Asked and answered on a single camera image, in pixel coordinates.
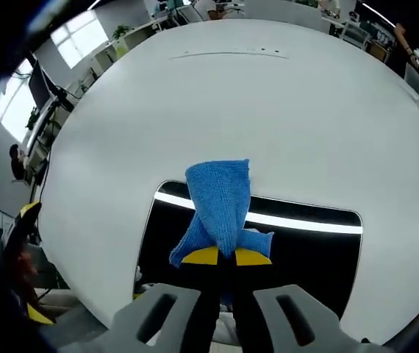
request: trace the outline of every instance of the monitor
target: monitor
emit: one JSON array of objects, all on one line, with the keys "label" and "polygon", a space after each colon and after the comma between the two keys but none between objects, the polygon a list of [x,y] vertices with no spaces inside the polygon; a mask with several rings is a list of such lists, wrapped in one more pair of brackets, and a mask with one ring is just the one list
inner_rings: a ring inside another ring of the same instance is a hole
[{"label": "monitor", "polygon": [[46,102],[51,98],[48,85],[45,81],[45,75],[37,61],[33,67],[32,76],[28,82],[33,99],[35,100],[38,110],[42,110]]}]

